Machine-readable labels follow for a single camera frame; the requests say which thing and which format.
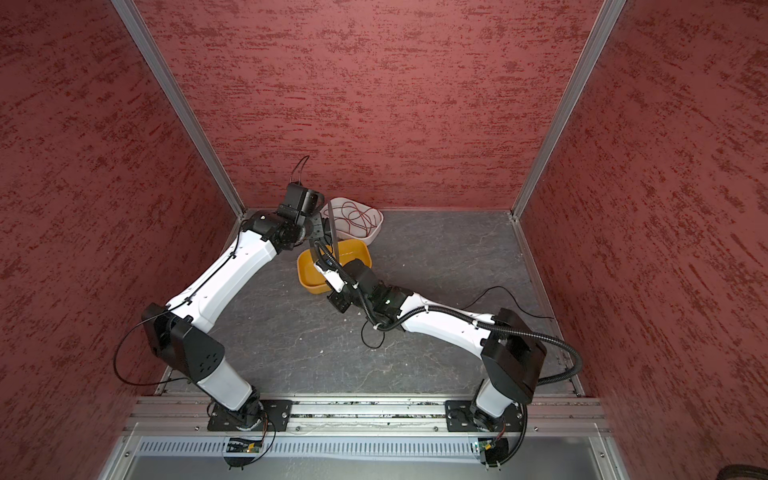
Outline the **dark grey cable spool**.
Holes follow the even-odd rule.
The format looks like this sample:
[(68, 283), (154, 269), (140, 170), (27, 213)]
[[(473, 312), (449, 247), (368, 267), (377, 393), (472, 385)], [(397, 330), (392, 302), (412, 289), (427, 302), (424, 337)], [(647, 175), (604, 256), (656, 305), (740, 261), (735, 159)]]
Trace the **dark grey cable spool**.
[(324, 217), (326, 237), (319, 242), (309, 242), (309, 251), (313, 262), (323, 258), (329, 265), (341, 269), (338, 235), (331, 207), (322, 207), (319, 211)]

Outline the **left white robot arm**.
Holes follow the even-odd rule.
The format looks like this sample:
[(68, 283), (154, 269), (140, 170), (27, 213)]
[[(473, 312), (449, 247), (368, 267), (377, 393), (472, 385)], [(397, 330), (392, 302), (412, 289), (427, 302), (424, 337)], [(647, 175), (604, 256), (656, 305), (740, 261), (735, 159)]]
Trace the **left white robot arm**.
[(152, 353), (206, 393), (238, 430), (265, 424), (259, 393), (228, 363), (225, 347), (209, 332), (242, 287), (280, 252), (325, 240), (337, 243), (336, 228), (319, 212), (256, 212), (241, 222), (232, 245), (187, 289), (142, 313)]

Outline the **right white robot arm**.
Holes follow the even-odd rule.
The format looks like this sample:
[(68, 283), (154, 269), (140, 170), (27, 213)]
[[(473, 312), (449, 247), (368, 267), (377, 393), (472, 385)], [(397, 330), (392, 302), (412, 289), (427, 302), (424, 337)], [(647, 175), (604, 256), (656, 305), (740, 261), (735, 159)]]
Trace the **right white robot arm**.
[(344, 313), (360, 308), (371, 327), (427, 335), (459, 347), (479, 359), (486, 372), (469, 407), (474, 426), (492, 432), (504, 413), (532, 402), (547, 349), (514, 311), (495, 315), (457, 310), (411, 290), (387, 285), (360, 260), (344, 266), (314, 264), (330, 286), (329, 301)]

